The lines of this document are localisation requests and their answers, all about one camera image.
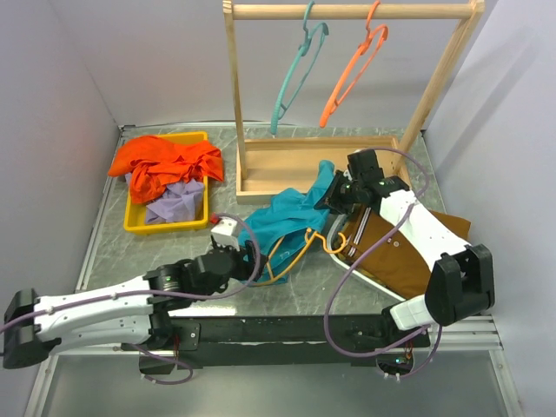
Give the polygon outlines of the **yellow plastic hanger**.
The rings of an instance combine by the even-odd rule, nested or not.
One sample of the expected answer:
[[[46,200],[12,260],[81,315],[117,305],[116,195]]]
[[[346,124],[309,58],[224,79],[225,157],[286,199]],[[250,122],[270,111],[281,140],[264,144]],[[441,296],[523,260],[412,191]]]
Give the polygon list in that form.
[[[269,279],[263,283],[259,283],[259,286],[265,287],[265,286],[276,284],[281,278],[285,277],[294,268],[294,266],[301,260],[301,258],[308,252],[310,247],[316,241],[321,242],[322,250],[325,253],[329,255],[339,254],[347,246],[348,239],[342,232],[338,232],[335,235],[335,237],[338,238],[340,242],[340,245],[337,248],[333,248],[333,242],[329,241],[324,235],[322,235],[321,233],[319,233],[313,228],[307,228],[304,234],[305,245],[295,255],[294,259],[279,274],[276,275],[272,268],[271,260],[273,259],[273,256],[276,254],[276,252],[278,251],[282,242],[285,239],[284,236],[281,237],[268,255],[266,270],[268,272]]]

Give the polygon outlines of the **teal t shirt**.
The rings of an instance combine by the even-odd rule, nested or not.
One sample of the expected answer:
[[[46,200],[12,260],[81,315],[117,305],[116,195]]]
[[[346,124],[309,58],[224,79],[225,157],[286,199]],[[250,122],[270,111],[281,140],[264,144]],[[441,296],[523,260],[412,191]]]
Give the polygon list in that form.
[[[327,209],[317,210],[314,205],[325,194],[334,178],[334,164],[328,160],[319,162],[318,175],[308,192],[288,188],[271,198],[266,208],[259,208],[251,214],[245,222],[255,233],[261,254],[268,257],[270,251],[281,237],[285,237],[280,248],[271,260],[274,273],[279,274],[305,245],[304,234],[307,228],[313,228],[319,233],[324,229],[329,216]],[[254,282],[254,287],[260,287],[269,279],[263,263],[261,278]],[[288,275],[276,284],[283,283]]]

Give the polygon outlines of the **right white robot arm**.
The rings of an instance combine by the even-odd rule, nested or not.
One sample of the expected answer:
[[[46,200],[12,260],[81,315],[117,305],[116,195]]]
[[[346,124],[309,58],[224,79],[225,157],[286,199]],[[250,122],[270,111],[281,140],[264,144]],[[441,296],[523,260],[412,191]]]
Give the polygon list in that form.
[[[387,176],[375,149],[347,157],[347,171],[337,171],[316,209],[335,215],[363,205],[401,233],[426,263],[427,288],[389,308],[381,323],[381,339],[397,347],[411,329],[456,321],[481,313],[495,303],[493,257],[483,244],[471,245],[441,224],[397,175]]]

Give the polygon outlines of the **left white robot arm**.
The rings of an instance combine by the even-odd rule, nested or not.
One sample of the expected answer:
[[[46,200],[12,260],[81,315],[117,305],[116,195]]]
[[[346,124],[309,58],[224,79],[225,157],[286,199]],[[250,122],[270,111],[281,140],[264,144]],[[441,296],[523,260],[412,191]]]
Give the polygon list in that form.
[[[31,367],[52,354],[107,343],[165,348],[173,337],[170,312],[228,297],[230,281],[257,281],[267,261],[252,242],[215,244],[204,255],[106,288],[59,296],[20,290],[1,326],[3,367]]]

